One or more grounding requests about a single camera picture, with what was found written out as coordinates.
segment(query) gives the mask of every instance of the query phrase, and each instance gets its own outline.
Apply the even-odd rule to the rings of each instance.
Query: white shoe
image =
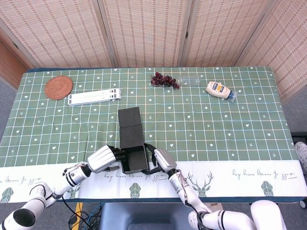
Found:
[[[304,169],[307,171],[307,145],[304,142],[297,142],[295,150],[299,161],[302,163]]]

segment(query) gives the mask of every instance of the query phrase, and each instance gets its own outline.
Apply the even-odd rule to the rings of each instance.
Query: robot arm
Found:
[[[87,163],[78,163],[65,169],[59,184],[52,192],[46,183],[35,186],[30,191],[29,200],[21,209],[13,211],[1,224],[2,230],[30,230],[45,209],[62,198],[64,193],[87,179],[91,173],[112,171],[109,166],[125,158],[124,151],[105,145],[88,157]]]
[[[153,146],[150,150],[158,162],[158,168],[168,174],[168,180],[183,204],[194,209],[194,212],[189,214],[191,227],[201,230],[256,230],[254,222],[243,213],[223,210],[212,212],[195,194],[181,170],[177,169],[172,156],[167,151]]]

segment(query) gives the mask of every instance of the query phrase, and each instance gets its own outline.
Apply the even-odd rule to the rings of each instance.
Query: green checkered tablecloth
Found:
[[[200,87],[153,87],[158,71],[198,76]],[[120,88],[121,100],[69,107],[50,100],[57,75],[71,93]],[[238,92],[234,103],[209,95],[209,81]],[[144,140],[177,161],[296,160],[274,75],[267,67],[129,68],[25,73],[0,145],[0,167],[85,161],[105,144],[119,147],[118,109],[138,106]]]

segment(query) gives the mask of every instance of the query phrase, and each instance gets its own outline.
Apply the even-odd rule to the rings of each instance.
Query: deer print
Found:
[[[76,192],[80,190],[80,185],[77,185],[75,189],[71,188],[68,192],[70,193],[70,199],[76,198]]]
[[[196,183],[194,183],[192,181],[193,179],[193,175],[190,174],[190,172],[188,173],[188,179],[190,180],[190,182],[192,183],[192,187],[195,191],[198,192],[198,196],[199,197],[207,197],[206,196],[206,192],[210,189],[210,183],[211,183],[211,180],[213,179],[213,176],[212,176],[212,173],[210,172],[210,174],[208,175],[208,178],[209,178],[209,182],[206,183],[206,180],[205,180],[205,184],[203,185],[202,188],[199,187],[199,185],[197,184],[197,180],[196,180]]]

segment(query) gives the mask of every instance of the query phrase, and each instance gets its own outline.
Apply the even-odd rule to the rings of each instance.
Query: bottle label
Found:
[[[212,89],[216,92],[223,92],[224,86],[218,83],[214,83]]]

